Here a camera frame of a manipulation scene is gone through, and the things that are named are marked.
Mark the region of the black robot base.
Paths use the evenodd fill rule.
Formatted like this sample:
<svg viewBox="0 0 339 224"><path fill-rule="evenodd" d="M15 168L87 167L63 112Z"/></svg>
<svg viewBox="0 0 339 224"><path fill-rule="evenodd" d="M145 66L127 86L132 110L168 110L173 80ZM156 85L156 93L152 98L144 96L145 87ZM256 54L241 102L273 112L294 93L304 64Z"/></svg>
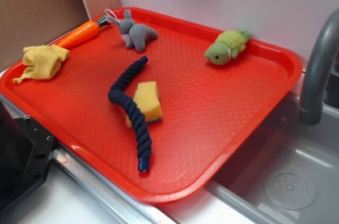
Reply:
<svg viewBox="0 0 339 224"><path fill-rule="evenodd" d="M33 118L13 118L1 104L1 213L45 183L55 136Z"/></svg>

